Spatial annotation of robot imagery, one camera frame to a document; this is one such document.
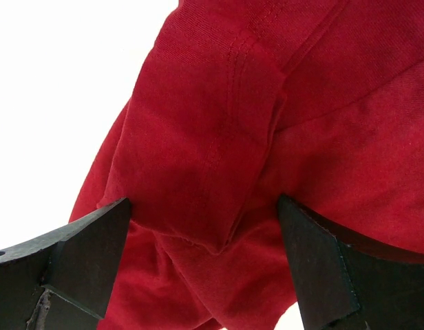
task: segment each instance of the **red shirt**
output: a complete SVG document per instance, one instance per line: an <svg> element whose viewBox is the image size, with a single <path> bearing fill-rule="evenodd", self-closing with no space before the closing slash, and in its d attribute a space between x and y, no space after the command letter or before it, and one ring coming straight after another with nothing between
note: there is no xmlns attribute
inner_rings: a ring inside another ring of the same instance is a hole
<svg viewBox="0 0 424 330"><path fill-rule="evenodd" d="M180 2L72 214L134 205L98 329L273 329L281 193L424 253L424 0Z"/></svg>

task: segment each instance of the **red cloth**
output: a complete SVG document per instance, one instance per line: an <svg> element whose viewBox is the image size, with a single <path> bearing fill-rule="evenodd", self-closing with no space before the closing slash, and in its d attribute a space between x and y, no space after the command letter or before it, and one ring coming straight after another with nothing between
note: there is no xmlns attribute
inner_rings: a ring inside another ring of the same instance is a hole
<svg viewBox="0 0 424 330"><path fill-rule="evenodd" d="M281 193L424 253L424 0L180 2L72 213L134 204L98 329L273 329Z"/></svg>

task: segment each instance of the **red fabric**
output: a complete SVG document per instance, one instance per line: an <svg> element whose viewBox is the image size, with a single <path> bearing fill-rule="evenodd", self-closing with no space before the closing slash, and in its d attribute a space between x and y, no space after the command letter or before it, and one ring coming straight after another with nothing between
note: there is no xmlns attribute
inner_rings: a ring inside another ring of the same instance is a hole
<svg viewBox="0 0 424 330"><path fill-rule="evenodd" d="M423 0L181 1L72 213L134 204L98 329L273 329L281 193L424 253Z"/></svg>

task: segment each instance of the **white surface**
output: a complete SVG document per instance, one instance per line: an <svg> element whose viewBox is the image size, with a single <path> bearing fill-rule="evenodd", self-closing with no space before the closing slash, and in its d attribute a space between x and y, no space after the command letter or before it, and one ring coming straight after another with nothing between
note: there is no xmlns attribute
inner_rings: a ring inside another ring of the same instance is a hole
<svg viewBox="0 0 424 330"><path fill-rule="evenodd" d="M67 223L177 3L0 1L0 249ZM296 308L278 329L302 329Z"/></svg>

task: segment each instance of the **red garment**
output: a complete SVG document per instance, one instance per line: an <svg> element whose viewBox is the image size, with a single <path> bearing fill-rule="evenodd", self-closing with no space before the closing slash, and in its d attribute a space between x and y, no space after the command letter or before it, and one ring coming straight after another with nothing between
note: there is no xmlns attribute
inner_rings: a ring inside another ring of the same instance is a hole
<svg viewBox="0 0 424 330"><path fill-rule="evenodd" d="M72 214L134 204L98 329L273 329L281 193L424 253L424 0L180 2Z"/></svg>

